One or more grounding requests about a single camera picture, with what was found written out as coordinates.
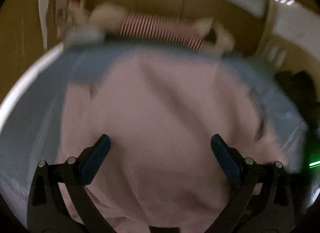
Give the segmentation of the pink hooded jacket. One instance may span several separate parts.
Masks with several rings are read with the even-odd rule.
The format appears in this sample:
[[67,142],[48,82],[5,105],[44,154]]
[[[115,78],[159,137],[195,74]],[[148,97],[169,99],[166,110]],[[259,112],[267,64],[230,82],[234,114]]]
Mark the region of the pink hooded jacket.
[[70,84],[57,162],[103,134],[111,150],[87,192],[117,232],[209,228],[229,191],[214,134],[258,163],[286,161],[248,87],[200,57],[137,50],[120,57],[94,94],[89,84]]

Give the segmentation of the blue plaid bed sheet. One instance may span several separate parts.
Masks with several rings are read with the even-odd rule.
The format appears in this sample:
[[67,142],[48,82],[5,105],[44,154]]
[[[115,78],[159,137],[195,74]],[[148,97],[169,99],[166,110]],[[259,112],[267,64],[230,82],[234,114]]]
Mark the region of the blue plaid bed sheet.
[[[54,48],[39,60],[43,68],[33,65],[39,73],[24,82],[16,101],[5,99],[10,109],[1,111],[1,194],[23,225],[27,223],[27,201],[36,165],[40,160],[53,161],[57,154],[67,84],[99,81],[118,56],[138,48],[187,55],[196,61],[196,54],[183,48],[138,42],[113,41],[63,53]],[[236,52],[225,54],[222,61],[249,86],[263,120],[273,126],[281,151],[289,156],[289,171],[297,172],[307,126],[274,82],[273,71]]]

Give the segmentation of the striped plush dog toy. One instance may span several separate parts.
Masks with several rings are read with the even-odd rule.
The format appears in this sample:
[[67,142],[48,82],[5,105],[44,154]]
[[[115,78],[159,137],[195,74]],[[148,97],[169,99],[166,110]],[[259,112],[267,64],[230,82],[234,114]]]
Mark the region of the striped plush dog toy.
[[172,42],[194,51],[224,54],[231,52],[235,46],[233,35],[212,18],[184,21],[179,18],[131,12],[123,7],[104,3],[93,10],[88,23],[107,34]]

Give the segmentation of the wooden bunk bed frame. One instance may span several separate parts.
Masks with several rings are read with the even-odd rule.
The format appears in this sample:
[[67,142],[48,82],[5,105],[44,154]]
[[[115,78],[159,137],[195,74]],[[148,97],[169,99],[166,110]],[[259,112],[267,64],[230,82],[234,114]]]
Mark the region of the wooden bunk bed frame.
[[1,98],[31,66],[35,78],[60,47],[65,29],[83,24],[96,7],[183,20],[212,18],[245,56],[262,55],[281,70],[307,70],[319,85],[319,0],[1,0]]

